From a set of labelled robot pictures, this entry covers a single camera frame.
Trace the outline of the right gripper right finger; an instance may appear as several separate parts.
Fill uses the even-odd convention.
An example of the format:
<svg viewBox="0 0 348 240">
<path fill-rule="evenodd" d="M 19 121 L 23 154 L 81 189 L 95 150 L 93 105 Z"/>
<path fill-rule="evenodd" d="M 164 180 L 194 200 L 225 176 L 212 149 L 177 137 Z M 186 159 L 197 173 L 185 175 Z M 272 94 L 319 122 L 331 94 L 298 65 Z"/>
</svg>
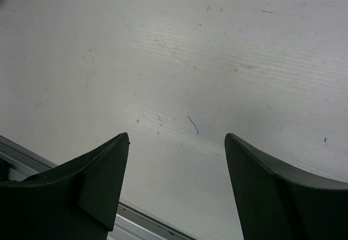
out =
<svg viewBox="0 0 348 240">
<path fill-rule="evenodd" d="M 347 183 L 277 159 L 235 134 L 225 152 L 244 239 L 347 239 Z"/>
</svg>

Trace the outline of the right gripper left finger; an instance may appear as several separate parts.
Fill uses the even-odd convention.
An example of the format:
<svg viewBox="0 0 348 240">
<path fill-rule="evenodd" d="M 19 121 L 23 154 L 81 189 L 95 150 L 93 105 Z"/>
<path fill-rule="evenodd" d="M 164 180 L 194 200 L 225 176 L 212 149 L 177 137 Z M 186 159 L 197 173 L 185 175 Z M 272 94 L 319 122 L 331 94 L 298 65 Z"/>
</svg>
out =
<svg viewBox="0 0 348 240">
<path fill-rule="evenodd" d="M 1 182 L 1 239 L 106 239 L 128 159 L 121 133 L 75 159 Z"/>
</svg>

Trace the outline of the aluminium rail frame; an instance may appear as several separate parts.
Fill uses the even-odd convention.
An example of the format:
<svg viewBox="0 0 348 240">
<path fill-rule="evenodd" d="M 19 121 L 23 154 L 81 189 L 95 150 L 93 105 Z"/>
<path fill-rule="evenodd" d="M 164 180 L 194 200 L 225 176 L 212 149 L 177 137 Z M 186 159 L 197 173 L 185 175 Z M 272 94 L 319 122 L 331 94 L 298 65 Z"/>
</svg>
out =
<svg viewBox="0 0 348 240">
<path fill-rule="evenodd" d="M 189 239 L 120 202 L 129 151 L 121 133 L 55 165 L 1 138 L 1 239 Z"/>
</svg>

